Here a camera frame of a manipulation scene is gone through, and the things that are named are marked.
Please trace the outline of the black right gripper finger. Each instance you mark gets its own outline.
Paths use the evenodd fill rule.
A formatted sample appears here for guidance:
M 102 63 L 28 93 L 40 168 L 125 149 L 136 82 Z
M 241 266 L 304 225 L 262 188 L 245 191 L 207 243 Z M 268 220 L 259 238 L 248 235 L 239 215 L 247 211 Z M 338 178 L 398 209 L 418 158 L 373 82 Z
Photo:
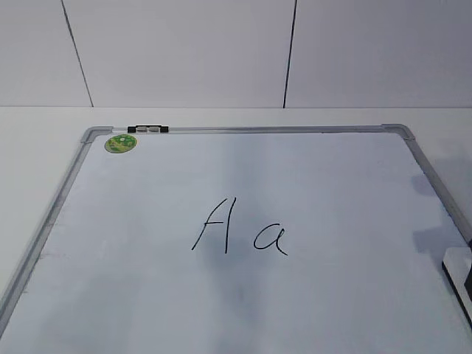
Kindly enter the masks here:
M 465 279 L 464 287 L 465 287 L 465 290 L 467 291 L 468 295 L 472 295 L 472 268 L 468 272 L 468 275 Z

